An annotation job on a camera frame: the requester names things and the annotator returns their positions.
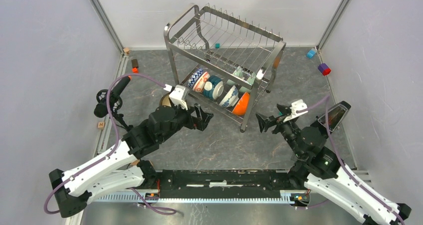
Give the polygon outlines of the blue white floral bowl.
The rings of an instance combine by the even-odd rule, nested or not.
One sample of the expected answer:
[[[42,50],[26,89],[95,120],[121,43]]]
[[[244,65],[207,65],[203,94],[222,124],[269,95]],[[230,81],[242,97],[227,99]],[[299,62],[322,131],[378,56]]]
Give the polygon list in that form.
[[[235,85],[231,87],[229,92],[225,95],[219,106],[223,108],[233,107],[239,100],[239,91]]]

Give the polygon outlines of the black patterned bowl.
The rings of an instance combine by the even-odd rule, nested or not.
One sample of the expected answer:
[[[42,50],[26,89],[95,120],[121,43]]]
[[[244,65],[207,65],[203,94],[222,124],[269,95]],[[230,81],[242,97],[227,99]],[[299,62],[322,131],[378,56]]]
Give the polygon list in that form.
[[[172,106],[172,102],[170,100],[170,93],[165,94],[160,102],[159,102],[160,106],[167,106],[167,107],[171,107]]]

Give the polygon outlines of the stainless steel dish rack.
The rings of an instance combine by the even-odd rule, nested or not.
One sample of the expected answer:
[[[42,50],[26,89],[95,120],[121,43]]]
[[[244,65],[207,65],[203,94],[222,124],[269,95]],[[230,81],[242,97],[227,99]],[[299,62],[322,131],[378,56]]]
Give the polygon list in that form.
[[[186,86],[189,79],[189,76],[178,75],[175,56],[181,55],[195,65],[189,75],[202,68],[224,82],[231,79],[237,84],[236,87],[251,89],[247,111],[243,116],[232,114],[231,108],[219,106],[218,100],[191,92],[193,98],[237,122],[240,131],[244,132],[260,97],[272,91],[286,48],[283,37],[223,9],[212,5],[199,7],[194,3],[165,25],[163,36],[176,84]],[[220,48],[215,48],[216,43],[220,44]],[[232,75],[238,66],[248,75],[256,73],[253,84]]]

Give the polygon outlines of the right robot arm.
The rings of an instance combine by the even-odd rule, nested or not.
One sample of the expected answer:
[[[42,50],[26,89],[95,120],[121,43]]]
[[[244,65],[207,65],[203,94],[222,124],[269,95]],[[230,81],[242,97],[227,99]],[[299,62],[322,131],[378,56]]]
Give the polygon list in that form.
[[[292,109],[277,105],[280,116],[256,114],[261,132],[272,128],[281,134],[293,151],[296,161],[288,172],[288,183],[294,189],[316,192],[352,215],[363,225],[403,225],[411,207],[395,203],[365,183],[334,151],[325,146],[335,126],[351,106],[341,101],[316,118],[310,126],[299,128]]]

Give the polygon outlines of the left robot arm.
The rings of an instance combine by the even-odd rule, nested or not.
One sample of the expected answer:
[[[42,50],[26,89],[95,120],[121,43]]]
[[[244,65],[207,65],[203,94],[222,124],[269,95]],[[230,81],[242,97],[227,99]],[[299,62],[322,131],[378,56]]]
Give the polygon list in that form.
[[[132,128],[106,152],[74,169],[55,169],[49,173],[52,192],[62,218],[71,217],[95,199],[114,191],[142,186],[152,188],[155,173],[142,170],[141,165],[114,173],[125,164],[141,160],[183,127],[203,131],[214,117],[199,104],[188,107],[159,106],[140,125]]]

